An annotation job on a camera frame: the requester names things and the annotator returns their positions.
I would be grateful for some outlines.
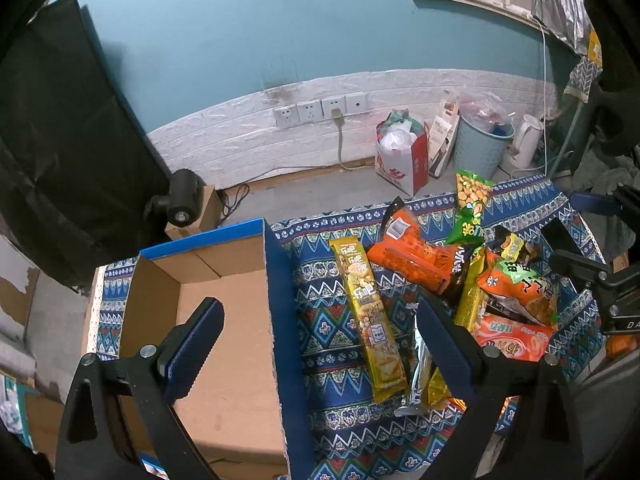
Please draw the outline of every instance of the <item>metal screw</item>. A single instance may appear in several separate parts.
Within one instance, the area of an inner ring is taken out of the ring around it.
[[[548,365],[556,366],[558,364],[558,358],[553,354],[545,354],[545,362]]]
[[[491,358],[494,358],[494,359],[496,357],[498,357],[498,355],[500,355],[500,350],[498,349],[498,347],[496,345],[487,345],[485,347],[482,347],[482,352],[487,357],[491,357]]]
[[[80,362],[84,366],[88,366],[95,361],[95,354],[84,354],[80,359]]]
[[[153,345],[144,345],[140,349],[140,355],[144,358],[151,357],[156,353],[156,347]]]

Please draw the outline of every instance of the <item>red and white shopping bag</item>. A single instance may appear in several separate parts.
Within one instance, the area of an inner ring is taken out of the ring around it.
[[[376,173],[399,187],[408,195],[415,196],[429,179],[429,127],[424,123],[424,133],[418,136],[412,146],[406,150],[387,150],[380,146],[380,128],[376,127]]]

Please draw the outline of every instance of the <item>patterned tablecloth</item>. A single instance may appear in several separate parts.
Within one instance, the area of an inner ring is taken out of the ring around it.
[[[418,216],[425,239],[437,242],[446,238],[454,222],[452,193],[417,198],[408,205]],[[372,244],[378,239],[385,209],[385,204],[356,207],[278,222],[271,227],[293,269],[309,423],[318,459],[313,480],[367,480],[431,463],[462,416],[460,409],[448,401],[426,415],[402,417],[393,415],[398,396],[382,404],[372,402],[362,346],[328,241],[357,235],[365,247]],[[601,260],[580,215],[542,176],[498,184],[485,210],[483,225],[488,227],[489,239],[493,237],[491,227],[502,224],[542,245],[542,260],[534,266],[559,282],[560,290],[559,331],[547,351],[558,356],[565,376],[572,380],[595,357],[605,338],[598,328],[600,318],[590,293],[578,295],[569,280],[550,273],[546,263],[550,248],[541,238],[540,228],[556,216],[585,256]],[[117,262],[104,273],[100,322],[94,340],[101,359],[118,355],[134,265],[135,260]],[[373,268],[396,341],[407,354],[413,320],[404,306],[420,298],[420,288],[396,272],[376,265]],[[515,405],[511,404],[498,422],[497,431],[510,425],[514,411]]]

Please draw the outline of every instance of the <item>green snack bag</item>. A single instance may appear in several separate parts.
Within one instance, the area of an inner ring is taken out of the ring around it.
[[[471,173],[456,171],[456,188],[458,206],[456,223],[450,232],[446,244],[482,244],[484,235],[480,227],[484,206],[491,198],[491,190],[495,186],[490,180]]]

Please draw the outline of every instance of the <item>silver foil curtain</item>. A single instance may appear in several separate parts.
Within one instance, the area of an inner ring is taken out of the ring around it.
[[[587,55],[591,20],[584,9],[584,0],[533,0],[531,12],[558,40],[577,54]]]

